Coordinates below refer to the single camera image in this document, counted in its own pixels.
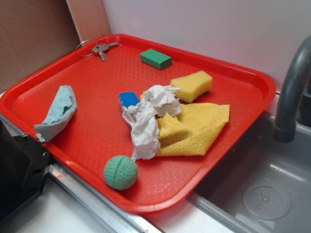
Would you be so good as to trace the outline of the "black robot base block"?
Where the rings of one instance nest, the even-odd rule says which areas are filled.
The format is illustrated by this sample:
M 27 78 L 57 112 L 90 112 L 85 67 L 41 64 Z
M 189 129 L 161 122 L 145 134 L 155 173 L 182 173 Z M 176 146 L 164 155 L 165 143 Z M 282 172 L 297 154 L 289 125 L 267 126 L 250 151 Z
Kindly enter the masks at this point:
M 31 136 L 12 136 L 0 124 L 0 223 L 18 213 L 43 191 L 51 154 Z

